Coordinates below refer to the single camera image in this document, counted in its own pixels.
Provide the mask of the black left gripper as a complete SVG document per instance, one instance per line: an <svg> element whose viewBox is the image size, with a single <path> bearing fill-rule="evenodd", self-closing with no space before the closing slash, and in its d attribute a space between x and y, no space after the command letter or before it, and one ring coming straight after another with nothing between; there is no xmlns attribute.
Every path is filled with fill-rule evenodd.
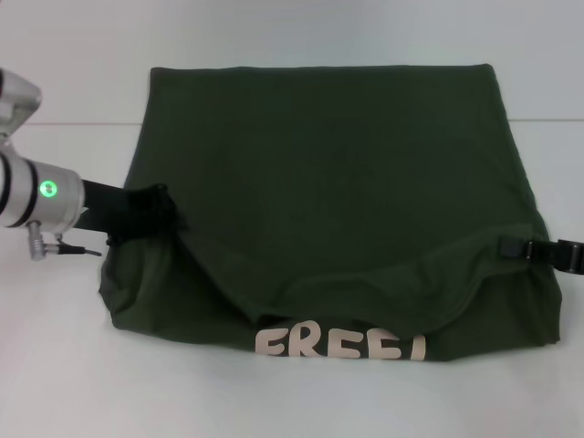
<svg viewBox="0 0 584 438"><path fill-rule="evenodd" d="M106 233L107 245L122 245L188 228L185 219L176 213L166 184L126 190L87 180L82 183L84 211L75 228Z"/></svg>

